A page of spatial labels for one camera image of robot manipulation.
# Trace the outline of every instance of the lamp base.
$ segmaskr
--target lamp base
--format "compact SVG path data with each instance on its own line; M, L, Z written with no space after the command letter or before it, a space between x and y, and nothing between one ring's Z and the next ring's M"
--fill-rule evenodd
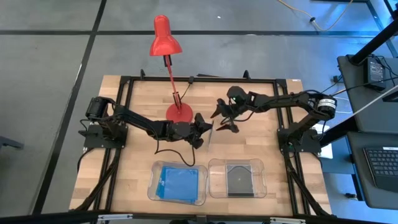
M177 122L191 122L193 118L193 111L191 107L186 103L181 103L181 109L177 108L177 105L173 103L169 106L166 111L166 119L169 121Z

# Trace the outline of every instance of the wooden table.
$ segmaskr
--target wooden table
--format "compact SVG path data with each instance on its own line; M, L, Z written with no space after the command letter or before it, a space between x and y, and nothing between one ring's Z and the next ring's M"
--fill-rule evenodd
M105 75L99 95L115 99L119 80L120 76ZM300 80L287 80L287 84L289 92L302 90ZM226 93L233 85L239 85L245 91L274 95L271 84L194 82L183 101L192 107L194 113L201 113L206 122L211 123L210 116L216 108L216 100L218 98L227 100ZM185 91L187 86L187 82L176 82L176 87L180 92ZM169 82L134 82L130 110L149 119L162 120L165 119L165 111L171 103L173 103L172 88ZM285 127L287 127L285 110L282 111ZM300 121L307 114L300 108L292 108L292 112L294 121ZM246 118L248 114L249 112L243 114L241 118ZM220 126L221 119L221 116L216 117L213 130ZM150 200L147 196L147 188L153 163L155 161L181 161L179 156L172 152L154 155L156 141L144 131L130 126L126 147L121 153L111 210L126 213L291 216L285 164L277 143L276 110L254 114L249 121L238 123L238 126L240 132L237 134L231 131L205 133L203 135L205 143L195 151L196 165L208 167L208 162L214 158L258 158L264 163L266 171L267 195L264 198L212 198L207 193L206 202L202 206ZM185 141L161 142L160 149L178 150L188 163L192 162L191 147ZM310 153L300 155L306 186L323 209L331 212L318 159ZM103 156L104 149L94 149L82 160L70 208L79 206L97 184ZM106 186L100 208L104 208L107 191ZM296 185L295 191L298 209L303 213L300 190Z

